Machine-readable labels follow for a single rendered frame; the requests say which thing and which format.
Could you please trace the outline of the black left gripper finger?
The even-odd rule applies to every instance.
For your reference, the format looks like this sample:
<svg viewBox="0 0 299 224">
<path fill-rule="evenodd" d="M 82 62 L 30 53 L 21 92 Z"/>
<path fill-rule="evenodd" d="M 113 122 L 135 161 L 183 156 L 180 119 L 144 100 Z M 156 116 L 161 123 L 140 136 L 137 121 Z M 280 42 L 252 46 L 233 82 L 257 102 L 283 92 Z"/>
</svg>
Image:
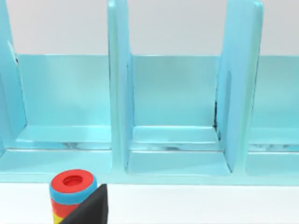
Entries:
<svg viewBox="0 0 299 224">
<path fill-rule="evenodd" d="M 100 185 L 75 210 L 62 220 L 62 224 L 107 224 L 107 184 Z"/>
</svg>

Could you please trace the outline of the light blue rack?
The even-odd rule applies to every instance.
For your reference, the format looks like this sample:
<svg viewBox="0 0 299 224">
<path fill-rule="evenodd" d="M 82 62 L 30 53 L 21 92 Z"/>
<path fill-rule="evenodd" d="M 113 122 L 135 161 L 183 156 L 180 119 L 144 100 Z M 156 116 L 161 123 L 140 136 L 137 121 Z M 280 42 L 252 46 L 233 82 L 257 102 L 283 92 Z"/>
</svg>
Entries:
<svg viewBox="0 0 299 224">
<path fill-rule="evenodd" d="M 107 55 L 17 54 L 0 0 L 0 182 L 299 186 L 299 56 L 262 56 L 264 4 L 228 0 L 219 56 L 135 55 L 107 0 Z"/>
</svg>

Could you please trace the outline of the stack of coloured rings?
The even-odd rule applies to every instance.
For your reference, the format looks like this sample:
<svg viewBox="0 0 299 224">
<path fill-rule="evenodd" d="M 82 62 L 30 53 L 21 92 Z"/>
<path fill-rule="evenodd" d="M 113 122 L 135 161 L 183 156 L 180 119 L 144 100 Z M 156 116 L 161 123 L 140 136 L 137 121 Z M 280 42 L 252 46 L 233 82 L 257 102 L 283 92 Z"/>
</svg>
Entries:
<svg viewBox="0 0 299 224">
<path fill-rule="evenodd" d="M 87 170 L 70 169 L 50 182 L 54 224 L 59 224 L 97 189 L 96 177 Z"/>
</svg>

